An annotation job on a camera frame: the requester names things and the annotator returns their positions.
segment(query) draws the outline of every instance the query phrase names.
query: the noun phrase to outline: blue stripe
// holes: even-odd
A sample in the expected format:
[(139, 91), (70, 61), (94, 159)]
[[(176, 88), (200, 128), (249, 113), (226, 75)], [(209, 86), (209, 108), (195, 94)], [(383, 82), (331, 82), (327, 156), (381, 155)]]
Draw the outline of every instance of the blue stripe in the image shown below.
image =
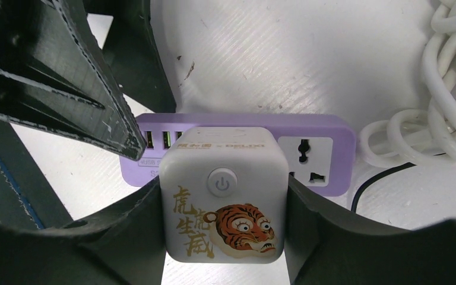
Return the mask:
[(28, 199), (22, 194), (22, 191), (21, 191), (20, 187), (18, 186), (18, 183), (15, 181), (15, 179), (13, 179), (13, 176), (11, 175), (10, 171), (6, 168), (6, 165), (4, 165), (4, 163), (2, 162), (1, 157), (0, 157), (0, 168), (1, 168), (1, 171), (4, 173), (4, 176), (6, 176), (6, 178), (8, 179), (8, 182), (11, 184), (15, 194), (17, 194), (18, 200), (20, 200), (22, 202), (23, 207), (27, 210), (29, 216), (35, 222), (37, 228), (40, 230), (44, 229), (45, 227), (44, 227), (43, 223), (41, 222), (41, 220), (37, 216), (36, 212), (30, 205)]

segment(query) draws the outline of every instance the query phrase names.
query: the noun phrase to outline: power button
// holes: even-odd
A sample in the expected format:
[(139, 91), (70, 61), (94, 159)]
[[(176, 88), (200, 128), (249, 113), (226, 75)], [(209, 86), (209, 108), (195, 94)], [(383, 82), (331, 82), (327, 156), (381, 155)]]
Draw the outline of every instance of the power button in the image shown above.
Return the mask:
[(229, 196), (237, 188), (237, 176), (228, 168), (218, 168), (209, 175), (207, 187), (215, 196)]

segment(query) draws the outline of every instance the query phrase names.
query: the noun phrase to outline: power strip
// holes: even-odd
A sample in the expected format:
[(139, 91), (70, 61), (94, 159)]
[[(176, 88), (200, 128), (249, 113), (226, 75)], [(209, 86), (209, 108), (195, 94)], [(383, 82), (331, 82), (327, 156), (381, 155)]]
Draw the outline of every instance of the power strip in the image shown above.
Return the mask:
[(181, 143), (182, 133), (195, 126), (266, 128), (284, 151), (290, 174), (309, 189), (333, 197), (343, 195), (350, 186), (356, 134), (333, 115), (145, 113), (137, 117), (137, 124), (148, 148), (139, 161), (120, 157), (123, 179), (132, 186), (142, 187), (155, 178), (167, 149), (177, 140)]

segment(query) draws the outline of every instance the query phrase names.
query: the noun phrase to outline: power adapter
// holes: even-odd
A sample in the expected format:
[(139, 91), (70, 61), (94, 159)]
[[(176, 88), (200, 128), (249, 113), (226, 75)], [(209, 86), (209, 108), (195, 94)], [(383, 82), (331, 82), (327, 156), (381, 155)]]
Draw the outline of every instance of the power adapter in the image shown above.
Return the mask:
[(142, 187), (159, 175), (162, 157), (196, 126), (262, 127), (284, 151), (289, 174), (322, 196), (347, 192), (356, 157), (355, 132), (342, 119), (319, 114), (145, 113), (137, 124), (148, 143), (138, 161), (120, 158), (122, 177)]
[(269, 130), (191, 128), (159, 171), (172, 258), (266, 264), (282, 254), (289, 166)]

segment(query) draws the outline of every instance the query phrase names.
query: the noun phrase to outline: tiger illustration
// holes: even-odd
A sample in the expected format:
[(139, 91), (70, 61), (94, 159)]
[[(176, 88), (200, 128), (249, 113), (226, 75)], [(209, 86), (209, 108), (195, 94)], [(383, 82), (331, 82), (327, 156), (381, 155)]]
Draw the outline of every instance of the tiger illustration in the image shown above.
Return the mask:
[(203, 219), (215, 222), (209, 238), (230, 257), (271, 257), (276, 252), (277, 238), (270, 220), (251, 204), (225, 206), (204, 214)]

